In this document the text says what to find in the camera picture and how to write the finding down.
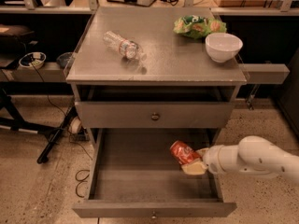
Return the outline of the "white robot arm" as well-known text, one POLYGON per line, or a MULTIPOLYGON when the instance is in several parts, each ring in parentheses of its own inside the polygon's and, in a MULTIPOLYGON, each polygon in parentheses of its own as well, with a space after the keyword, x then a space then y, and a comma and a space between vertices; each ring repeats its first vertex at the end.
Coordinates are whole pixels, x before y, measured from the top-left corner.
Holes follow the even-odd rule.
POLYGON ((283 176, 299 184, 299 157, 259 136, 247 136, 237 145, 196 150, 201 158, 181 166, 187 175, 238 173, 262 178, 283 176))

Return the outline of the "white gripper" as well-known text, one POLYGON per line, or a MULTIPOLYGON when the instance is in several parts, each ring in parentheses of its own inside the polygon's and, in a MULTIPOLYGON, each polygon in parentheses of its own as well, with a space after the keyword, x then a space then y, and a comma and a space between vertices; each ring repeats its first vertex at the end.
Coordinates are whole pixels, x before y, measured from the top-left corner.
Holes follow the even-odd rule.
POLYGON ((221 167, 219 154, 222 146, 205 147, 196 150, 203 161, 196 160, 181 166, 186 175, 203 175, 208 170, 213 175, 222 175, 224 170, 221 167))

